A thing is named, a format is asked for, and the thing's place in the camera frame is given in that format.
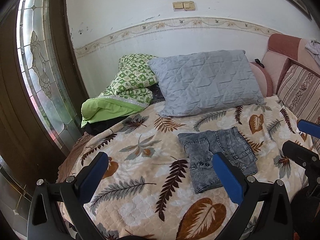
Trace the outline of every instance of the stained glass window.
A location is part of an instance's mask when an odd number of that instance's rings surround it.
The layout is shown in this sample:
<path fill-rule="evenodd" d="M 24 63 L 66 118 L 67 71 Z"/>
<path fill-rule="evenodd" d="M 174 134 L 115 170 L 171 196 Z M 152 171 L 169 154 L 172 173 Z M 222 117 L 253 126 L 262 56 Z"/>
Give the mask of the stained glass window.
<path fill-rule="evenodd" d="M 20 0 L 17 49 L 30 100 L 52 140 L 68 155 L 80 119 L 63 84 L 50 34 L 49 0 Z"/>

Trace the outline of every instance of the white cloth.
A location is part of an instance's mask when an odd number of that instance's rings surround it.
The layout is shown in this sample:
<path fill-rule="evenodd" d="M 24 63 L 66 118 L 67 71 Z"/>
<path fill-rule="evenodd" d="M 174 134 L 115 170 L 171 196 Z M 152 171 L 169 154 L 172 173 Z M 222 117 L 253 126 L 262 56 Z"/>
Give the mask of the white cloth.
<path fill-rule="evenodd" d="M 317 41 L 311 40 L 306 44 L 305 48 L 320 67 L 320 43 Z"/>

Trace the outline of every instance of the green blanket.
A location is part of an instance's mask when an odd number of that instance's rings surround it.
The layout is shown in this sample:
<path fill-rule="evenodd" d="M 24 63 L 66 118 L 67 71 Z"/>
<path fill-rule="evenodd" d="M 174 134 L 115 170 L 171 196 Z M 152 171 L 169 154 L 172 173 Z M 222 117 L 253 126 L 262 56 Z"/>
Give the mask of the green blanket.
<path fill-rule="evenodd" d="M 120 72 L 98 97 L 82 104 L 83 128 L 87 123 L 135 114 L 150 104 L 152 92 L 146 87 L 157 83 L 148 65 L 154 58 L 146 54 L 130 54 L 120 58 Z"/>

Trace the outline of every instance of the peeling paint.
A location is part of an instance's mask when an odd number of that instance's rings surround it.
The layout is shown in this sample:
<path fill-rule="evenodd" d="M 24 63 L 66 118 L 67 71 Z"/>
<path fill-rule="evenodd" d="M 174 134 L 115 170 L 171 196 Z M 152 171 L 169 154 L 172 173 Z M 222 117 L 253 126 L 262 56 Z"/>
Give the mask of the peeling paint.
<path fill-rule="evenodd" d="M 152 18 L 154 18 L 154 17 L 155 17 L 155 16 L 150 17 L 150 18 L 147 18 L 147 19 L 145 19 L 144 21 L 150 20 L 150 19 L 152 19 Z"/>

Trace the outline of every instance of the metal bolt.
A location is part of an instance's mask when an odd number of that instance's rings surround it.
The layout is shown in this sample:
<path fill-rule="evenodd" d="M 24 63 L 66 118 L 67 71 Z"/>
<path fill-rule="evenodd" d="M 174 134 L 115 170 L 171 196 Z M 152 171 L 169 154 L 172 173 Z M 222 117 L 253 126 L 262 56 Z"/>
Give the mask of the metal bolt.
<path fill-rule="evenodd" d="M 248 176 L 248 177 L 247 177 L 247 180 L 248 180 L 249 182 L 255 182 L 256 178 L 255 178 L 254 176 Z"/>
<path fill-rule="evenodd" d="M 279 186 L 283 186 L 283 185 L 284 185 L 283 181 L 280 180 L 280 179 L 277 180 L 277 184 L 278 184 Z"/>
<path fill-rule="evenodd" d="M 38 179 L 38 181 L 37 181 L 37 185 L 38 186 L 41 186 L 43 183 L 44 183 L 43 179 Z"/>
<path fill-rule="evenodd" d="M 69 176 L 66 178 L 66 182 L 73 182 L 75 180 L 75 177 L 74 176 Z"/>

